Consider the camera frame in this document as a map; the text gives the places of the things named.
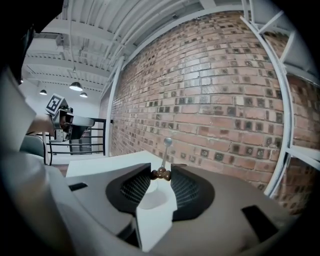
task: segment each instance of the white pipe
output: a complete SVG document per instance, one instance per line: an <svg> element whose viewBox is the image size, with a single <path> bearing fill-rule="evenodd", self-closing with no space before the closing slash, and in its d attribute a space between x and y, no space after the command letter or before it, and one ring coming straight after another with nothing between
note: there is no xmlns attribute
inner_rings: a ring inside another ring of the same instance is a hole
<svg viewBox="0 0 320 256"><path fill-rule="evenodd" d="M69 19L69 45L70 45L69 47L70 47L70 50L71 50L71 60L72 60L72 64L73 64L73 70L74 70L76 79L79 80L79 77L78 77L78 74L77 74L77 71L76 71L76 65L75 65L75 61L74 61L74 52L72 50L72 40L71 40L72 8L73 8L73 5L74 5L74 1L70 0L70 6L68 8L68 11L69 11L69 14L68 14L68 19Z"/></svg>
<svg viewBox="0 0 320 256"><path fill-rule="evenodd" d="M105 55L104 55L104 59L105 60L107 59L107 57L108 57L108 55L109 55L109 53L111 51L111 48L114 45L114 43L115 43L119 33L121 32L122 28L127 24L127 21L132 18L132 16L136 13L136 11L141 10L141 7L144 6L147 3L147 1L148 0L143 0L143 1L140 1L138 4L136 4L133 7L133 9L128 13L128 15L125 16L125 18L122 20L120 26L118 27L118 29L114 33L114 36L113 36L113 39L112 39L111 43L107 46L107 50L105 51Z"/></svg>
<svg viewBox="0 0 320 256"><path fill-rule="evenodd" d="M116 87L119 79L119 74L121 71L121 67L124 63L125 57L122 56L119 59L117 69L114 75L112 87L111 87L111 92L110 92L110 97L109 97L109 102L108 102L108 108L106 110L106 119L105 119L105 141L104 141L104 147L105 147L105 156L108 158L109 155L109 139L110 139L110 120L111 120L111 110L112 110L112 105L114 103L114 97L115 97L115 92L116 92Z"/></svg>
<svg viewBox="0 0 320 256"><path fill-rule="evenodd" d="M214 13L226 12L226 11L242 11L242 10L243 10L242 4L222 5L222 6L217 6L215 8L212 8L212 9L199 10L199 11L190 13L186 16L183 16L179 19L176 19L175 21L169 23L168 25L160 28L158 31L156 31L150 37L148 37L145 41L140 43L139 46L137 47L137 49L135 49L135 51L130 55L130 57L127 58L127 60L125 61L122 68L124 68L135 56L138 55L139 52L141 52L142 49L144 49L153 40L157 39L158 37L160 37L164 33L168 32L169 30L173 29L174 27L176 27L184 22L190 21L190 20L195 19L197 17L208 15L208 14L214 14Z"/></svg>
<svg viewBox="0 0 320 256"><path fill-rule="evenodd" d="M151 22L155 19L158 19L159 16L163 13L165 13L166 15L168 15L168 12L170 12L174 7L179 6L181 4L183 4L184 2L186 2L188 0L180 0L170 6L168 6L167 8L162 9L161 11L159 11L158 13L156 13L151 19L148 20L148 22L145 22L144 24L142 24L130 37L129 39L126 41L126 43L124 45L127 45L133 38L135 38L136 35L138 35L140 33L140 31L146 26L146 25L150 25Z"/></svg>
<svg viewBox="0 0 320 256"><path fill-rule="evenodd" d="M110 75L109 75L109 77L108 77L108 80L105 82L105 85L104 85L104 87L103 87L103 89L102 89L102 92L101 92L101 97L100 97L101 99L102 99L102 97L104 96L105 92L108 90L108 88L109 88L109 86L107 87L108 82L111 80L113 74L116 72L117 67L118 67L118 65L116 65L116 66L113 67L113 70L111 71L111 73L110 73Z"/></svg>
<svg viewBox="0 0 320 256"><path fill-rule="evenodd" d="M120 51L120 48L122 45L126 45L126 41L127 38L130 36L130 34L137 29L137 27L140 25L141 22L143 22L146 18L148 18L150 15L152 15L155 11L157 11L159 8L161 8L162 6L166 5L167 3L169 3L172 0L162 0L160 3L158 3L157 5L155 5L153 8L151 8L149 11L147 11L141 18L139 18L134 25L129 29L129 31L125 34L125 36L122 38L121 43L119 44L119 46L117 47L117 49L115 50L115 52L113 53L113 56L117 55L117 53Z"/></svg>
<svg viewBox="0 0 320 256"><path fill-rule="evenodd" d="M88 22L89 22L89 20L90 20L90 18L91 18L92 12L93 12L93 10L94 10L94 8L93 8L94 4L95 4L95 0L93 0L92 3L91 3L90 10L89 10L89 15L88 15L88 17L86 18L86 24L88 24Z"/></svg>

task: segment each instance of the ceiling light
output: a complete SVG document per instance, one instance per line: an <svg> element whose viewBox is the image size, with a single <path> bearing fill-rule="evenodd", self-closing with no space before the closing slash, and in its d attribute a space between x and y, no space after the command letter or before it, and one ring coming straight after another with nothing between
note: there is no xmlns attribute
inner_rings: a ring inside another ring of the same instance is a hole
<svg viewBox="0 0 320 256"><path fill-rule="evenodd" d="M80 94L80 97L88 98L88 95L85 92L83 92L83 93Z"/></svg>
<svg viewBox="0 0 320 256"><path fill-rule="evenodd" d="M46 91L46 90L41 90L41 91L40 91L40 94L41 94L41 95L47 95L47 91Z"/></svg>
<svg viewBox="0 0 320 256"><path fill-rule="evenodd" d="M83 90L79 82L73 82L72 84L70 84L69 88L71 90L78 91L78 92L81 92Z"/></svg>

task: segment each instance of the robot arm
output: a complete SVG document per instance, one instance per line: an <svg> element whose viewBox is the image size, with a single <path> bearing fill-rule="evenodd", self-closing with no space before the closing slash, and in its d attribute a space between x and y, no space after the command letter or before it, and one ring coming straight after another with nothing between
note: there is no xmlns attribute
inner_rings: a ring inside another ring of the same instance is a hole
<svg viewBox="0 0 320 256"><path fill-rule="evenodd" d="M66 99L57 94L52 95L45 110L50 114L55 130L54 140L50 142L81 139L84 132L95 125L95 121L90 118L74 115Z"/></svg>

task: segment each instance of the black mesh pad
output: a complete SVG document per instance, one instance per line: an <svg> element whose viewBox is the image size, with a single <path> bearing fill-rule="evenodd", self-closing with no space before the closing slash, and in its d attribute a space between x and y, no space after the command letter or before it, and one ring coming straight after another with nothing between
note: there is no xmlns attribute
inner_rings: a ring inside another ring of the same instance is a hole
<svg viewBox="0 0 320 256"><path fill-rule="evenodd" d="M105 193L118 211L136 216L136 209L150 185L151 165L141 167L112 180Z"/></svg>
<svg viewBox="0 0 320 256"><path fill-rule="evenodd" d="M179 165L171 165L171 187L177 204L173 222L197 218L215 198L215 190L210 182Z"/></svg>
<svg viewBox="0 0 320 256"><path fill-rule="evenodd" d="M175 193L178 209L191 203L199 195L199 184L178 171L172 174L171 187Z"/></svg>
<svg viewBox="0 0 320 256"><path fill-rule="evenodd" d="M121 193L137 206L144 197L150 185L150 172L141 171L136 176L126 180L121 186Z"/></svg>

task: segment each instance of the white ceiling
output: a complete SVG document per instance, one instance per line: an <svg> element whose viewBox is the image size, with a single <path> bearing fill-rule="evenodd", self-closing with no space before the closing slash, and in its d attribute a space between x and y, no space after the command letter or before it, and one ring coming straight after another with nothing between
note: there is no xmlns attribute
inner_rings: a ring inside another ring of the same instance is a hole
<svg viewBox="0 0 320 256"><path fill-rule="evenodd" d="M241 0L65 0L62 13L35 35L23 78L56 86L79 79L101 92L118 59L128 59L156 31L191 13L235 4Z"/></svg>

